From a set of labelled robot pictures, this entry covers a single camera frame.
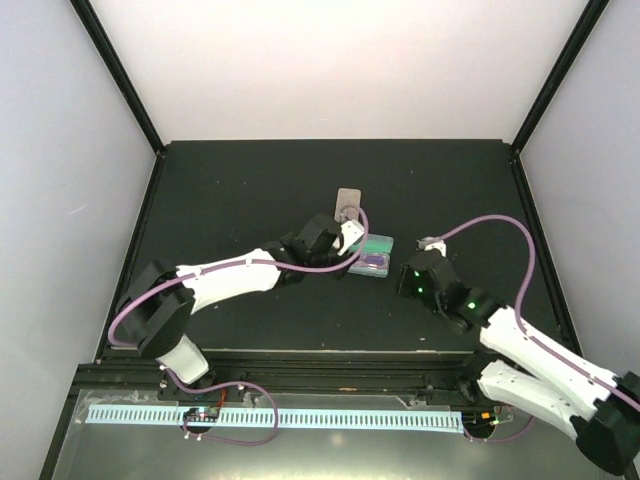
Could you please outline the pink sunglasses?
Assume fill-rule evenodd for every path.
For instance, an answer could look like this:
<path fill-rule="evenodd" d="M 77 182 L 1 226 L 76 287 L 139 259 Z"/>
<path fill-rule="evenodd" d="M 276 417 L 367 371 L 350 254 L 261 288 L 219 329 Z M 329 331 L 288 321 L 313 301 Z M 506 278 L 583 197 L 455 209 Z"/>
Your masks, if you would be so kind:
<path fill-rule="evenodd" d="M 367 268 L 387 269 L 390 256 L 387 253 L 367 253 L 360 259 Z"/>

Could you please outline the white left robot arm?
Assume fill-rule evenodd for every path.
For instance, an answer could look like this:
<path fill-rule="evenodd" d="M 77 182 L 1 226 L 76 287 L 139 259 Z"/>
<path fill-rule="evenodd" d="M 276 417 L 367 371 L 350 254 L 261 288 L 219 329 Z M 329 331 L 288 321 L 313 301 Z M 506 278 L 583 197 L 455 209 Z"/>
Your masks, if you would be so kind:
<path fill-rule="evenodd" d="M 191 398 L 205 398 L 215 376 L 186 333 L 191 317 L 235 297 L 298 284 L 308 275 L 341 276 L 358 259 L 368 233 L 363 212 L 353 218 L 318 214 L 299 232 L 235 258 L 177 267 L 153 262 L 122 297 L 108 341 L 156 361 Z"/>

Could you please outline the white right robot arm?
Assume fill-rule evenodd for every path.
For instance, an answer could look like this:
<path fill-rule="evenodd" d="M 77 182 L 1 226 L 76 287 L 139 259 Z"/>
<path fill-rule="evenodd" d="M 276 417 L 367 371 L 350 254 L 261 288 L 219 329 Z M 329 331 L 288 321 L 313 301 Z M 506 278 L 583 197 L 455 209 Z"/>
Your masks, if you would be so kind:
<path fill-rule="evenodd" d="M 618 375 L 564 348 L 484 289 L 465 285 L 437 249 L 400 270 L 397 292 L 432 313 L 475 329 L 477 368 L 454 379 L 457 396 L 510 404 L 562 431 L 594 465 L 621 476 L 639 454 L 639 377 Z"/>

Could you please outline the beige glasses case green lining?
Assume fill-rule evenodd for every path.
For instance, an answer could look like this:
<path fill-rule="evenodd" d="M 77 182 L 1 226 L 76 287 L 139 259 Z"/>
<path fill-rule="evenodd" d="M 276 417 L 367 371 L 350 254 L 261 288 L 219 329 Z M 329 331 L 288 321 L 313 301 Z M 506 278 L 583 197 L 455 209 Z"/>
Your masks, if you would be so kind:
<path fill-rule="evenodd" d="M 342 224 L 359 219 L 361 191 L 355 188 L 339 188 L 336 197 L 334 219 Z"/>

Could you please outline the blue-grey glasses case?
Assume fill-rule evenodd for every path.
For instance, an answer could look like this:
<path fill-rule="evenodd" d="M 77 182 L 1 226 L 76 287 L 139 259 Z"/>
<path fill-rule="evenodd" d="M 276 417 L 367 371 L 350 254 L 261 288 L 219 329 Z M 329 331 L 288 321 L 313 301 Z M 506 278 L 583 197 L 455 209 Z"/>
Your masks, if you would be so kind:
<path fill-rule="evenodd" d="M 370 234 L 360 258 L 348 272 L 374 278 L 386 278 L 389 274 L 394 239 L 390 236 Z"/>

